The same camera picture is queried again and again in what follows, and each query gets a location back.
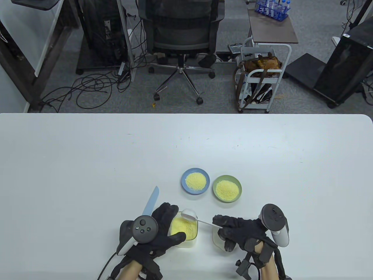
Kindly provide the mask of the person's left hand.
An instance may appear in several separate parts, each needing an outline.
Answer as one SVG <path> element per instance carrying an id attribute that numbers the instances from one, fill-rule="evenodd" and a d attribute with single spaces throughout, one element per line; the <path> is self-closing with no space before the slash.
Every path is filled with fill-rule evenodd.
<path id="1" fill-rule="evenodd" d="M 151 216 L 140 216 L 136 220 L 126 220 L 120 226 L 118 256 L 128 256 L 134 260 L 157 258 L 166 251 L 186 240 L 185 232 L 169 235 L 172 221 L 179 211 L 174 204 L 164 202 Z"/>

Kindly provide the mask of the person's right hand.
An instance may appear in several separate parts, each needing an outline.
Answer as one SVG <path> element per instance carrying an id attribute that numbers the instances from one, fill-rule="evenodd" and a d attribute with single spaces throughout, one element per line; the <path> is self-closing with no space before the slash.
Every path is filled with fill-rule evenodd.
<path id="1" fill-rule="evenodd" d="M 218 236 L 224 240 L 224 248 L 227 252 L 232 252 L 237 244 L 246 251 L 244 246 L 249 239 L 260 240 L 278 248 L 278 245 L 266 235 L 267 228 L 260 219 L 245 220 L 232 216 L 216 215 L 213 217 L 213 224 L 221 227 L 218 230 Z"/>

